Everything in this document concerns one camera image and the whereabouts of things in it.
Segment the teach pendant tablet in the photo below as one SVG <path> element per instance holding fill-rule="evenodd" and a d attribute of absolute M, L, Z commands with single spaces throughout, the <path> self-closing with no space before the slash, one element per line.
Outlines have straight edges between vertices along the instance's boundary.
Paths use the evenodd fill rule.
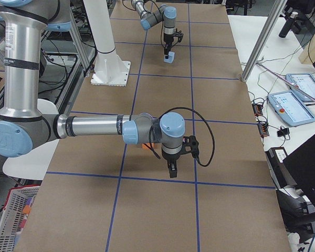
<path fill-rule="evenodd" d="M 310 73 L 286 74 L 286 80 L 300 90 L 315 98 L 315 77 Z"/>
<path fill-rule="evenodd" d="M 290 127 L 315 122 L 315 115 L 292 91 L 269 94 L 268 101 L 275 113 Z"/>

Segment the orange foam block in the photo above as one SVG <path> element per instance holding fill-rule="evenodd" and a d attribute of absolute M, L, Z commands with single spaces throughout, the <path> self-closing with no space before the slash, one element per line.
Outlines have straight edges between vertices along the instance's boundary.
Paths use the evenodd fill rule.
<path fill-rule="evenodd" d="M 143 149 L 153 149 L 154 148 L 154 144 L 143 143 L 142 144 L 142 148 Z"/>

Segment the far teach pendant tablet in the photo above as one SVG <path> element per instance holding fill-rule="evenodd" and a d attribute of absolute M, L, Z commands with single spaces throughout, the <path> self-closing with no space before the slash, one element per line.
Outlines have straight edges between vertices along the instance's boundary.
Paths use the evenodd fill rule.
<path fill-rule="evenodd" d="M 310 73 L 286 74 L 286 80 L 300 90 L 315 98 L 315 77 Z"/>

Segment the white perforated plastic basket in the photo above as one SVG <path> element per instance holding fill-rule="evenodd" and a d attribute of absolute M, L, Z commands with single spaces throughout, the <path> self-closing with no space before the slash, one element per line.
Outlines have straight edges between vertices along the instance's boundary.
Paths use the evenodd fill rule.
<path fill-rule="evenodd" d="M 9 190 L 0 221 L 0 251 L 14 251 L 27 221 L 25 206 L 31 206 L 39 186 L 27 185 Z"/>

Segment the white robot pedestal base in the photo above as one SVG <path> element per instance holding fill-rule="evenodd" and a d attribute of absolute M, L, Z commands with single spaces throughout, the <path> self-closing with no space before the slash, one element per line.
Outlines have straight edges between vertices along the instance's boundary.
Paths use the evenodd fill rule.
<path fill-rule="evenodd" d="M 97 50 L 93 85 L 126 86 L 131 63 L 118 56 L 106 1 L 85 0 L 87 18 Z"/>

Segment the black monitor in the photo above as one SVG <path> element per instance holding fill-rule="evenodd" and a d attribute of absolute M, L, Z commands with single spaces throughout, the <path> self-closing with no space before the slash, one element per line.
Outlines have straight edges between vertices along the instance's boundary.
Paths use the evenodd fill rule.
<path fill-rule="evenodd" d="M 315 134 L 283 160 L 284 166 L 315 206 Z"/>

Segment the grey aluminium frame post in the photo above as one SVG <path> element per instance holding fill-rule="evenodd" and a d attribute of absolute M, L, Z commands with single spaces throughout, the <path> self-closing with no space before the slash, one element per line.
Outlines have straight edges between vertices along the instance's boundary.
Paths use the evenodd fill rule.
<path fill-rule="evenodd" d="M 287 1 L 285 0 L 276 0 L 274 2 L 274 5 L 265 21 L 265 24 L 260 32 L 260 35 L 255 43 L 255 46 L 250 54 L 250 57 L 247 61 L 247 64 L 243 70 L 243 73 L 241 75 L 241 81 L 242 82 L 246 82 L 248 77 L 250 76 L 257 60 L 258 57 L 260 56 L 260 53 L 262 52 L 265 43 L 270 35 L 270 33 L 272 32 L 277 19 L 280 16 L 280 13 L 282 12 L 282 10 L 284 9 L 284 6 L 286 4 Z"/>

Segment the light blue foam block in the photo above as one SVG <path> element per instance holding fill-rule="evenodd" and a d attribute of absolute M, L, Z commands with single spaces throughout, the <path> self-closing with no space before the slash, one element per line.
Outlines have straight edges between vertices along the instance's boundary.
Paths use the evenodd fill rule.
<path fill-rule="evenodd" d="M 171 64 L 174 61 L 175 52 L 169 51 L 167 55 L 164 55 L 164 62 Z"/>

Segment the near teach pendant tablet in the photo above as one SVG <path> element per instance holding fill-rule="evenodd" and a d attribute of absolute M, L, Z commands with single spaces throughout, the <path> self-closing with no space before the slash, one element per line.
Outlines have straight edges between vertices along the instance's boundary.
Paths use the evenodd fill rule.
<path fill-rule="evenodd" d="M 290 127 L 315 122 L 315 115 L 292 91 L 269 94 L 268 101 L 275 113 Z"/>

